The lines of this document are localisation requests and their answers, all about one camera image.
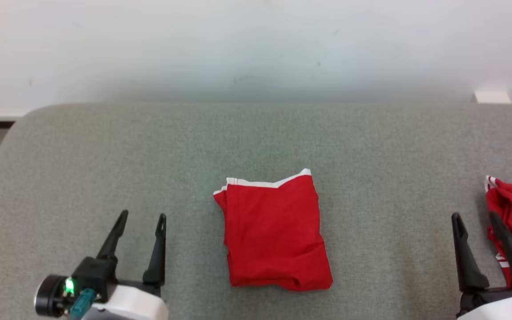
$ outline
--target gray couch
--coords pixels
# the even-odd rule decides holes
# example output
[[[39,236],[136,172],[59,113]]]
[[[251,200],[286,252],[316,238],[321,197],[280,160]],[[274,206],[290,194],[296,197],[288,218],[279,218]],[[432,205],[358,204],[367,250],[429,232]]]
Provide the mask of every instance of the gray couch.
[[[276,181],[310,168],[333,286],[231,288],[227,176]],[[160,212],[172,319],[453,319],[450,216],[481,271],[484,177],[512,182],[512,105],[62,105],[18,121],[0,147],[0,320],[36,319],[49,273],[95,255],[129,209],[120,278],[140,279]]]

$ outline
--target white stripe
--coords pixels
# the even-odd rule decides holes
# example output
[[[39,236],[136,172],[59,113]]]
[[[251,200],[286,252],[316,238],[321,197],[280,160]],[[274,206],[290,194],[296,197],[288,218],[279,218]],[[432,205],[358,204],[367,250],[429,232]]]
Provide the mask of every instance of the white stripe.
[[[288,181],[294,180],[295,178],[299,176],[311,176],[311,170],[305,168],[301,170],[298,174],[295,174],[293,176],[289,176],[286,179],[279,180],[278,182],[252,182],[247,181],[244,179],[238,179],[238,178],[226,178],[226,186],[229,184],[234,184],[237,186],[247,186],[247,187],[263,187],[263,188],[278,188],[285,184]],[[226,186],[223,186],[221,190],[217,190],[213,192],[213,195],[218,194],[219,192],[225,191]]]
[[[497,188],[497,179],[492,176],[485,176],[485,193],[493,188]]]

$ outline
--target green led light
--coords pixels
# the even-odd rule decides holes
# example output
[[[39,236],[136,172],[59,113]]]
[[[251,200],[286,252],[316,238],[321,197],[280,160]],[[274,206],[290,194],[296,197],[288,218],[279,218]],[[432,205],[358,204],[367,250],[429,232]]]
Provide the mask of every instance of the green led light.
[[[67,278],[64,282],[64,291],[70,294],[75,294],[75,282],[72,278]]]

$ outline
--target white wall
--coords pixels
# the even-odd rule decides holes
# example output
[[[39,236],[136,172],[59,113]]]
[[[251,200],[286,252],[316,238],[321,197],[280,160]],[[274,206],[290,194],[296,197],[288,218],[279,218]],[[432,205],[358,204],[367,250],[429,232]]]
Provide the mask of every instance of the white wall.
[[[0,0],[0,113],[512,98],[512,0]]]

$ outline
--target teal connector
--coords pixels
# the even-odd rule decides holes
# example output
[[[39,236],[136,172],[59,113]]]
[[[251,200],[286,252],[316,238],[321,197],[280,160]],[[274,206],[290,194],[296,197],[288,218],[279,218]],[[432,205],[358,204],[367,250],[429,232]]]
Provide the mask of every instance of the teal connector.
[[[90,307],[94,303],[96,299],[96,292],[92,289],[84,289],[79,298],[76,300],[75,304],[73,304],[70,314],[68,316],[68,320],[80,320],[84,316],[84,314],[90,310]]]

